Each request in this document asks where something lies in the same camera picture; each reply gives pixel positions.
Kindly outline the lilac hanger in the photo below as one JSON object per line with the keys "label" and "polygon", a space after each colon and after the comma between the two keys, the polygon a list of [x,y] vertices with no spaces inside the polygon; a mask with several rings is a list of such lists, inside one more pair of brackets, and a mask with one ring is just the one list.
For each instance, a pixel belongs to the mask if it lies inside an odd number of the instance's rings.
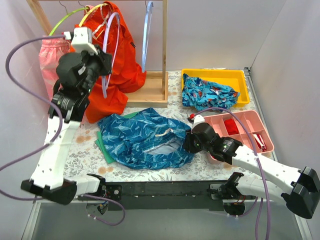
{"label": "lilac hanger", "polygon": [[[106,53],[107,46],[108,46],[109,33],[110,33],[111,25],[112,25],[114,18],[116,18],[116,21],[117,21],[117,38],[116,38],[115,50],[114,50],[114,54],[113,54],[112,62],[111,62],[111,70],[113,70],[113,66],[115,63],[117,50],[118,50],[118,46],[119,46],[119,38],[120,38],[120,15],[118,12],[113,12],[110,15],[110,17],[107,21],[106,31],[104,34],[104,39],[103,39],[103,44],[102,44],[102,50],[104,53]],[[108,73],[107,75],[103,75],[101,77],[102,94],[105,99],[107,98],[107,89],[108,89],[108,86],[110,83],[111,74],[112,74],[112,72]]]}

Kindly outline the dark blue shark shorts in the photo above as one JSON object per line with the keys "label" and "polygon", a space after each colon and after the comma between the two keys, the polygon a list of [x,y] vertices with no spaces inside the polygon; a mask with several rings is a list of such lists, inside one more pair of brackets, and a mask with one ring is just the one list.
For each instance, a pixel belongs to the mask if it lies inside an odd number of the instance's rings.
{"label": "dark blue shark shorts", "polygon": [[131,118],[112,114],[97,124],[106,151],[130,169],[180,168],[195,156],[183,147],[190,127],[160,115],[152,107]]}

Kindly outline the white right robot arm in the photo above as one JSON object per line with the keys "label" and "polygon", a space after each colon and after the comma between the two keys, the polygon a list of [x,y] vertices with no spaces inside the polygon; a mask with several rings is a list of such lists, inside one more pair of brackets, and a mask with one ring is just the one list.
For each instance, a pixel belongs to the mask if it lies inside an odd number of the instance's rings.
{"label": "white right robot arm", "polygon": [[310,167],[298,169],[276,162],[231,137],[220,137],[206,122],[186,131],[183,147],[190,153],[206,152],[215,160],[243,168],[260,179],[234,173],[222,188],[232,199],[255,196],[283,203],[294,214],[311,219],[320,202],[320,179]]}

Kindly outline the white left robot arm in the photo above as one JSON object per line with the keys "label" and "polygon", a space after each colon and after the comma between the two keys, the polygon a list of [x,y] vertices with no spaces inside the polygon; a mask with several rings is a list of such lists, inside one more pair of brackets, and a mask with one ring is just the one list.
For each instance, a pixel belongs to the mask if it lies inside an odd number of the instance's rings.
{"label": "white left robot arm", "polygon": [[103,177],[89,173],[65,178],[64,167],[74,135],[90,104],[90,93],[98,78],[111,71],[112,55],[101,50],[71,52],[59,59],[44,150],[31,177],[21,182],[22,190],[61,205],[85,194],[95,200],[106,196]]}

